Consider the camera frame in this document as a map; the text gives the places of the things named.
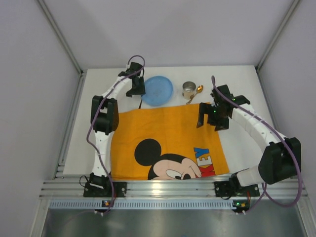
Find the orange Mickey Mouse cloth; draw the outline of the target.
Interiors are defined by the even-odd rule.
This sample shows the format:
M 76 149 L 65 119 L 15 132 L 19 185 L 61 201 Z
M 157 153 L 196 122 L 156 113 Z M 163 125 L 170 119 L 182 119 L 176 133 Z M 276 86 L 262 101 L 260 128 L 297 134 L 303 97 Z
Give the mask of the orange Mickey Mouse cloth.
M 119 114 L 111 143 L 115 180 L 186 180 L 226 174 L 218 132 L 198 128 L 198 104 Z

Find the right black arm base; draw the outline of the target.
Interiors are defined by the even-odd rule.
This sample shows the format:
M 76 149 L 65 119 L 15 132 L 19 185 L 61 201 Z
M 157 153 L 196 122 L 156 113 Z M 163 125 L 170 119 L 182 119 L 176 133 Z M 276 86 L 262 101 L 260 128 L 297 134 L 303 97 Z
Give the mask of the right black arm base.
M 234 173 L 228 181 L 214 182 L 215 195 L 222 199 L 230 199 L 232 197 L 259 197 L 260 192 L 258 185 L 250 185 L 242 187 Z

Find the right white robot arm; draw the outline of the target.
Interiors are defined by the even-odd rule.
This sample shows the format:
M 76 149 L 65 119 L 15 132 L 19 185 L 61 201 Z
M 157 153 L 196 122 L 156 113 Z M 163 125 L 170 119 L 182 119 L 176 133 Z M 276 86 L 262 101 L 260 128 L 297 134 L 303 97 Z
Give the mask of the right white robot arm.
M 243 95 L 233 96 L 228 86 L 212 90 L 213 103 L 200 103 L 197 127 L 207 123 L 216 131 L 227 130 L 231 120 L 239 124 L 262 151 L 259 164 L 231 176 L 237 187 L 259 183 L 272 185 L 301 171 L 301 143 L 288 138 L 271 127 Z

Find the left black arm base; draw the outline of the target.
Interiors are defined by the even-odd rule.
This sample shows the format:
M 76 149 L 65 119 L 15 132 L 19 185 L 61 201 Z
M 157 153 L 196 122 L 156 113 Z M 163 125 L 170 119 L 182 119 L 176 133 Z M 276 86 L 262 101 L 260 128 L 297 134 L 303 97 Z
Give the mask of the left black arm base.
M 123 198 L 126 195 L 127 183 L 113 181 L 113 186 L 109 177 L 96 176 L 91 173 L 89 177 L 82 175 L 79 184 L 83 187 L 83 196 L 86 198 Z

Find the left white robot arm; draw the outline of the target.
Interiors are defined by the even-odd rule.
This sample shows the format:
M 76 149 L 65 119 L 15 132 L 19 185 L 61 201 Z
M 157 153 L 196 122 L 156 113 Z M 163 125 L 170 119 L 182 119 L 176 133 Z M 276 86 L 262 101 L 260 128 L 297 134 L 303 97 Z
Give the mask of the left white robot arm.
M 118 95 L 127 83 L 131 88 L 126 97 L 144 95 L 144 64 L 129 62 L 125 71 L 119 73 L 114 84 L 102 95 L 94 96 L 91 103 L 90 128 L 86 136 L 95 150 L 92 174 L 109 178 L 111 173 L 111 141 L 119 124 Z

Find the blue plastic plate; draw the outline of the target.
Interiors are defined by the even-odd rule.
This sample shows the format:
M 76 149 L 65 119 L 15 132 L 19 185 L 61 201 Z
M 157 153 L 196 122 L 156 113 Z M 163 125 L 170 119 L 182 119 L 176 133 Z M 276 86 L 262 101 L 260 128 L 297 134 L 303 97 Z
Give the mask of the blue plastic plate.
M 142 100 L 150 106 L 161 106 L 167 103 L 173 94 L 170 79 L 164 76 L 154 76 L 145 81 L 145 94 Z

